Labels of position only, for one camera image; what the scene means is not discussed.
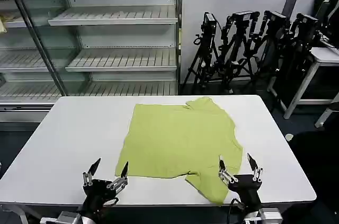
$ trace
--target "t-shirt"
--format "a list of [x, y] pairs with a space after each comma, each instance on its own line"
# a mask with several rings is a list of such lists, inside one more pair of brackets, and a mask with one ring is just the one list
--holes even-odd
[[115, 174], [129, 162], [129, 176], [186, 180], [213, 203], [222, 204], [228, 189], [218, 176], [219, 156], [227, 170], [239, 172], [243, 149], [235, 124], [208, 97], [183, 106], [135, 106]]

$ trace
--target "white table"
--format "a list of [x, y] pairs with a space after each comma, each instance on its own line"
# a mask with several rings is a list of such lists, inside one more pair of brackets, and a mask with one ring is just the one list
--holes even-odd
[[[81, 205], [82, 172], [101, 157], [95, 178], [113, 180], [136, 104], [182, 105], [198, 96], [62, 97], [0, 180], [0, 204]], [[264, 168], [263, 203], [309, 202], [316, 194], [259, 96], [211, 96], [236, 124], [247, 152]], [[225, 204], [237, 194], [230, 192]], [[211, 205], [184, 180], [129, 177], [118, 205]]]
[[[324, 100], [324, 99], [302, 99], [303, 94], [305, 93], [308, 85], [312, 81], [315, 73], [318, 68], [321, 67], [333, 67], [339, 66], [339, 51], [335, 48], [312, 48], [311, 49], [312, 56], [314, 57], [314, 62], [308, 70], [305, 78], [303, 79], [300, 87], [298, 88], [296, 94], [294, 95], [290, 105], [288, 107], [285, 106], [283, 102], [281, 102], [282, 108], [285, 110], [284, 118], [289, 119], [295, 110], [297, 105], [324, 105], [330, 104], [335, 100]], [[271, 80], [268, 91], [271, 91], [275, 96], [276, 92], [273, 89], [274, 79]], [[322, 123], [329, 117], [331, 114], [330, 110], [327, 110], [325, 114], [318, 120], [316, 123], [317, 127], [320, 127]]]

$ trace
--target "black cable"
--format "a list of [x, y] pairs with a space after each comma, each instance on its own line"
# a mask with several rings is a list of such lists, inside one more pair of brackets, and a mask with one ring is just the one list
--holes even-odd
[[219, 21], [218, 21], [217, 19], [216, 19], [216, 21], [217, 21], [217, 24], [218, 24], [220, 30], [222, 31], [222, 28], [221, 28], [221, 26], [220, 26], [220, 24], [219, 24]]
[[232, 199], [231, 204], [229, 205], [226, 224], [229, 224], [229, 217], [231, 215], [231, 210], [232, 210], [233, 204], [236, 200], [237, 199]]

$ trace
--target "white shelf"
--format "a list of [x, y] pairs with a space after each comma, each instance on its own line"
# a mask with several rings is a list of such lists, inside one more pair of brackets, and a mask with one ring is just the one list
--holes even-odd
[[67, 71], [175, 71], [175, 48], [83, 49]]
[[176, 88], [176, 82], [91, 82], [79, 96], [167, 96]]
[[[64, 68], [70, 61], [71, 49], [50, 49], [53, 65]], [[48, 72], [36, 49], [0, 50], [0, 73]]]
[[52, 26], [104, 24], [175, 24], [174, 5], [73, 7], [48, 20]]
[[0, 102], [54, 103], [60, 97], [53, 82], [6, 82], [0, 87]]
[[[19, 11], [0, 12], [5, 17], [6, 28], [25, 28], [25, 22]], [[40, 9], [31, 11], [32, 20], [35, 26], [48, 25], [48, 20], [56, 16], [56, 9]]]

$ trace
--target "tripod leg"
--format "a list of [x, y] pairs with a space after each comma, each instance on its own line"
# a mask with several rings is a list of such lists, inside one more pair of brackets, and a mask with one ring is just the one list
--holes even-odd
[[229, 88], [229, 83], [232, 81], [233, 79], [233, 63], [234, 61], [236, 61], [237, 59], [237, 55], [239, 52], [239, 48], [242, 44], [242, 36], [240, 36], [239, 34], [235, 34], [231, 40], [230, 46], [234, 43], [232, 52], [230, 54], [230, 57], [228, 58], [228, 60], [226, 61], [226, 65], [225, 65], [225, 75], [224, 78], [221, 82], [222, 87], [221, 88], [226, 88], [229, 91], [231, 91], [231, 89]]
[[200, 88], [200, 93], [204, 92], [205, 88], [205, 83], [206, 83], [206, 67], [201, 67], [201, 73], [200, 73], [200, 81], [199, 81], [199, 88]]
[[184, 83], [183, 83], [182, 86], [181, 86], [180, 94], [183, 92], [183, 90], [184, 90], [184, 88], [185, 88], [185, 86], [186, 86], [186, 84], [187, 84], [187, 80], [189, 79], [189, 77], [190, 77], [192, 71], [194, 71], [195, 63], [197, 62], [197, 59], [198, 59], [198, 57], [199, 57], [199, 50], [200, 50], [200, 47], [199, 47], [198, 52], [197, 52], [197, 54], [195, 55], [195, 57], [194, 57], [194, 59], [193, 59], [193, 61], [192, 61], [191, 67], [188, 69], [189, 72], [187, 73], [187, 75], [186, 75], [186, 77], [185, 77], [185, 80], [184, 80]]
[[251, 64], [251, 58], [247, 58], [247, 64], [248, 64], [248, 70], [249, 70], [249, 76], [251, 78], [251, 80], [254, 79], [254, 74], [253, 74], [253, 70], [252, 70], [252, 64]]
[[214, 40], [213, 40], [213, 43], [212, 43], [212, 49], [213, 49], [214, 55], [216, 56], [216, 59], [218, 60], [219, 59], [219, 53], [218, 53], [216, 43], [214, 42]]
[[194, 93], [195, 93], [195, 89], [196, 89], [197, 84], [198, 84], [198, 79], [200, 78], [200, 80], [201, 80], [200, 74], [201, 74], [201, 69], [202, 69], [201, 68], [202, 62], [203, 62], [203, 59], [202, 59], [202, 57], [200, 57], [198, 67], [197, 67], [197, 73], [195, 74], [194, 83], [193, 83], [193, 86], [192, 86], [192, 91], [191, 91], [192, 95], [194, 95]]
[[258, 73], [258, 74], [260, 73], [261, 68], [264, 66], [264, 64], [265, 64], [265, 62], [266, 62], [266, 59], [267, 59], [267, 53], [268, 53], [268, 51], [270, 51], [270, 49], [271, 49], [271, 44], [272, 44], [272, 42], [273, 42], [273, 40], [271, 40], [271, 39], [268, 37], [268, 35], [265, 35], [265, 36], [262, 38], [262, 40], [261, 40], [260, 44], [258, 45], [258, 47], [256, 48], [256, 53], [258, 52], [258, 50], [259, 50], [259, 48], [261, 47], [261, 45], [262, 45], [263, 43], [265, 43], [265, 41], [267, 41], [267, 42], [266, 42], [266, 45], [265, 45], [263, 54], [261, 55], [261, 59], [260, 59], [260, 61], [259, 61], [259, 63], [258, 63], [258, 68], [257, 68], [257, 73]]

